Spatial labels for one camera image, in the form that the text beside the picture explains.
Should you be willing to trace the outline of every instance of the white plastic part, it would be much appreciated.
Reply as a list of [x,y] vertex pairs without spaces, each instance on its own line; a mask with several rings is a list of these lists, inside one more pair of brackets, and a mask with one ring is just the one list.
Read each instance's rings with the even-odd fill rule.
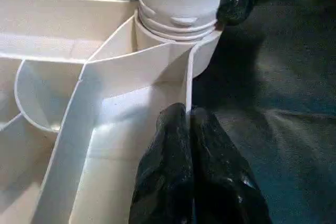
[[215,29],[221,0],[139,0],[139,16],[152,33],[177,41],[199,40]]
[[24,60],[17,72],[15,98],[35,127],[57,133],[83,65]]
[[159,112],[187,103],[189,55],[172,55],[171,47],[85,66],[33,223],[127,221],[137,165]]
[[0,223],[28,223],[55,137],[20,114],[0,130]]
[[0,0],[0,55],[85,62],[131,15],[120,0]]
[[[142,24],[134,2],[2,1],[17,12],[10,17],[0,10],[3,41],[15,37],[0,42],[0,80],[6,80],[0,81],[0,105],[13,104],[10,114],[0,109],[0,154],[11,160],[1,160],[9,172],[0,194],[0,223],[126,223],[137,166],[156,118],[175,102],[191,109],[192,78],[207,67],[221,32],[197,41],[163,38]],[[79,43],[71,50],[75,57],[62,53],[64,38],[83,37],[99,43]],[[19,141],[13,140],[16,133]],[[50,155],[49,147],[43,154],[36,150],[51,147],[56,135],[42,185],[27,187],[24,181],[35,174],[43,177]],[[32,167],[33,157],[40,156],[43,161]]]
[[14,98],[14,82],[21,61],[0,57],[0,130],[19,114]]

